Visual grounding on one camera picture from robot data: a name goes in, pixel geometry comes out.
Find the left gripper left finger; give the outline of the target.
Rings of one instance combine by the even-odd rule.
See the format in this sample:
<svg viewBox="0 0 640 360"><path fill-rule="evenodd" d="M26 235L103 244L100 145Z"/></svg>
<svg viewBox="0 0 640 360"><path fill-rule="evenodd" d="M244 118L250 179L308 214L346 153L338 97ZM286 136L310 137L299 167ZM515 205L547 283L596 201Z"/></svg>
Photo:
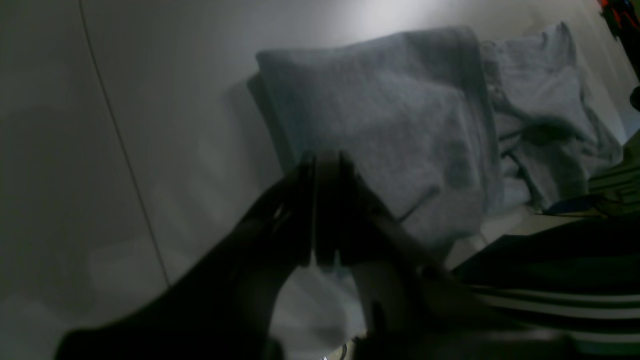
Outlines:
<svg viewBox="0 0 640 360"><path fill-rule="evenodd" d="M283 360L270 325L279 292L311 257L314 158L306 156L230 234L141 309L67 333L56 360Z"/></svg>

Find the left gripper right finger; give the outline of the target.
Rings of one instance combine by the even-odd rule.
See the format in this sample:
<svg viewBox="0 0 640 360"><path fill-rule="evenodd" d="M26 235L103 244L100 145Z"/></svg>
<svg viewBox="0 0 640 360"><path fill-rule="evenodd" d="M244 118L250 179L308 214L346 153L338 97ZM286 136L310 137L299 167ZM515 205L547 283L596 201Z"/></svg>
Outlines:
<svg viewBox="0 0 640 360"><path fill-rule="evenodd" d="M477 299L395 221L343 153L315 157L315 261L348 268L366 323L354 360L573 360L557 330Z"/></svg>

